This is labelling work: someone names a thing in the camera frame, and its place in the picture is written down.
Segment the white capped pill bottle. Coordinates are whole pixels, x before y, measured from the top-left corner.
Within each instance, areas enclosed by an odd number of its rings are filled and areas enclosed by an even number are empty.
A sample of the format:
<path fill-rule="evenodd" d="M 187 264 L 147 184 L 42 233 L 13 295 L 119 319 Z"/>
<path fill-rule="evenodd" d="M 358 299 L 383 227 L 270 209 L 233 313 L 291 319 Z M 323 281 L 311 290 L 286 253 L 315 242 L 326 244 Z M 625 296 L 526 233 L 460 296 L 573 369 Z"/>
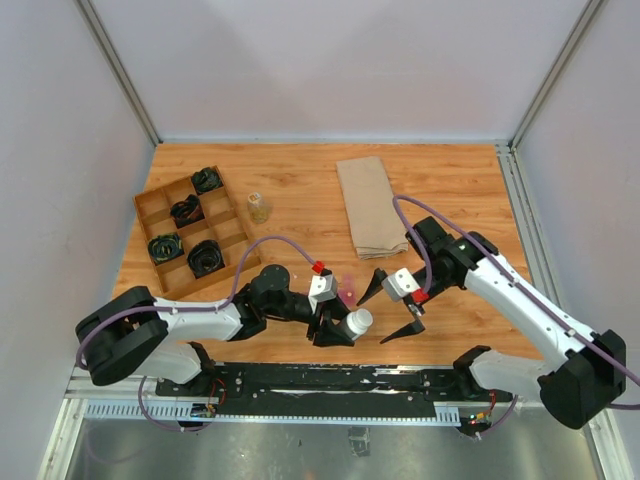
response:
<path fill-rule="evenodd" d="M 368 332 L 373 321 L 373 315 L 368 310 L 358 309 L 350 312 L 340 322 L 340 328 L 350 340 L 356 341 Z"/>

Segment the pink weekly pill organizer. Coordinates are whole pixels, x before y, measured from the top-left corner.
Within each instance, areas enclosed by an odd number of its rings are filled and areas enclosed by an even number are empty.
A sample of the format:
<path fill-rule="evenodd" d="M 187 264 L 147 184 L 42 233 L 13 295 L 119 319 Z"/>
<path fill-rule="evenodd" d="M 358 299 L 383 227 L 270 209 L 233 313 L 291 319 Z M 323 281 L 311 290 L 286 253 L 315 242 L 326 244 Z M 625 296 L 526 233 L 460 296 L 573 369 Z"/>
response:
<path fill-rule="evenodd" d="M 354 307 L 358 297 L 356 292 L 356 281 L 352 274 L 344 274 L 339 282 L 339 297 L 349 308 Z"/>

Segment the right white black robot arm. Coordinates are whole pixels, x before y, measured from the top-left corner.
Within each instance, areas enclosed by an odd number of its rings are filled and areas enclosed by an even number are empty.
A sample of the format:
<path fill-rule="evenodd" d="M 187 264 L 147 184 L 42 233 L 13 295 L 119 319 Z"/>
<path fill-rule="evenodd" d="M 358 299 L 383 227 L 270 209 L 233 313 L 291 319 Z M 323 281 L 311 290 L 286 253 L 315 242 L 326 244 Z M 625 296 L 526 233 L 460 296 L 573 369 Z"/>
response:
<path fill-rule="evenodd" d="M 612 330 L 598 333 L 575 320 L 522 278 L 498 249 L 477 232 L 454 238 L 437 220 L 417 224 L 409 243 L 425 266 L 393 274 L 377 268 L 361 300 L 385 292 L 403 302 L 412 321 L 389 340 L 417 335 L 426 303 L 457 287 L 483 298 L 541 353 L 539 361 L 478 345 L 453 363 L 453 387 L 466 400 L 499 390 L 541 402 L 562 425 L 579 429 L 626 390 L 621 367 L 626 344 Z"/>

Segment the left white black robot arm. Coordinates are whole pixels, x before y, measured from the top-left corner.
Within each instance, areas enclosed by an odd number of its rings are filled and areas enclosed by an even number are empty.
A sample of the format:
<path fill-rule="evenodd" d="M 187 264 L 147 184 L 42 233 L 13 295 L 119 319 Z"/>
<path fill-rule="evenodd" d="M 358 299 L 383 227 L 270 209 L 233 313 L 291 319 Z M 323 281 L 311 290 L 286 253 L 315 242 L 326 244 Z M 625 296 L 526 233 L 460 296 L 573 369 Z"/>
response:
<path fill-rule="evenodd" d="M 318 347 L 352 346 L 370 328 L 371 315 L 344 304 L 330 271 L 313 276 L 308 293 L 294 292 L 289 284 L 289 271 L 271 264 L 231 301 L 177 302 L 133 287 L 76 326 L 77 365 L 96 386 L 146 375 L 200 396 L 212 388 L 214 371 L 198 340 L 246 340 L 277 320 L 305 324 Z"/>

